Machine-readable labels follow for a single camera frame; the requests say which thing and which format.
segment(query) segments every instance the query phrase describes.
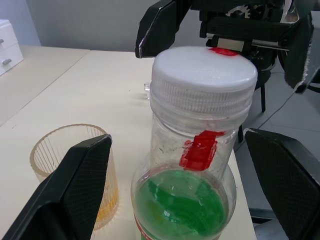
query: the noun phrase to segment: glass cup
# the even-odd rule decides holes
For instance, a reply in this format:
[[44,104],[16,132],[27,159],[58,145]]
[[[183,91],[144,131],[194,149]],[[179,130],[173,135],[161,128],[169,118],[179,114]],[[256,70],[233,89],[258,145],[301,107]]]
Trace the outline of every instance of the glass cup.
[[[42,137],[30,154],[31,167],[40,182],[45,180],[60,164],[74,145],[107,134],[102,128],[90,124],[72,124],[60,127]],[[104,192],[94,230],[107,224],[115,215],[119,192],[112,149],[110,150]]]

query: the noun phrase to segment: white bottle cap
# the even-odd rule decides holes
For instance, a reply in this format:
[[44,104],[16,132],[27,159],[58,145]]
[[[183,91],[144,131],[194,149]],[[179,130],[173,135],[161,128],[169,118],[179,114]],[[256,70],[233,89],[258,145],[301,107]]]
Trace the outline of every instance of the white bottle cap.
[[225,120],[219,129],[237,128],[248,115],[257,78],[256,67],[233,51],[171,48],[154,60],[151,108],[178,129],[217,128],[217,120]]

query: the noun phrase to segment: gear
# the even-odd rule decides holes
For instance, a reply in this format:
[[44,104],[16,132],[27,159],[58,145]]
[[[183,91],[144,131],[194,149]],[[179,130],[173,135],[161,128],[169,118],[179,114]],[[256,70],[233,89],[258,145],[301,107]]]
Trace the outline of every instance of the gear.
[[233,17],[235,14],[238,16],[244,15],[245,19],[250,18],[250,9],[246,5],[236,6],[235,8],[228,11],[225,15],[228,17]]

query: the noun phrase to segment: drawer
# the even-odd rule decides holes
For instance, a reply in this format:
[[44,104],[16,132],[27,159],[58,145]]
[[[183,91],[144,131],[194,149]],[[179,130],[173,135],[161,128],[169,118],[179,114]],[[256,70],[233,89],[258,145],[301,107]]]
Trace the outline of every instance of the drawer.
[[16,43],[13,46],[0,52],[0,75],[4,74],[9,69],[23,60],[23,56],[20,51],[19,44]]
[[18,42],[14,29],[10,22],[0,26],[0,52]]

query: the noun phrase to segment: clear plastic bottle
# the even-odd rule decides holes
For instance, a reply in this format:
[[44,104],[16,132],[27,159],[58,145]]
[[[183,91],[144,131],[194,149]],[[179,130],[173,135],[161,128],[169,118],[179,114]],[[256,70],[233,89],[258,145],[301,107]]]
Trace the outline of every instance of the clear plastic bottle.
[[236,206],[228,160],[256,81],[255,66],[224,49],[178,47],[156,57],[150,153],[131,185],[137,239],[220,236]]

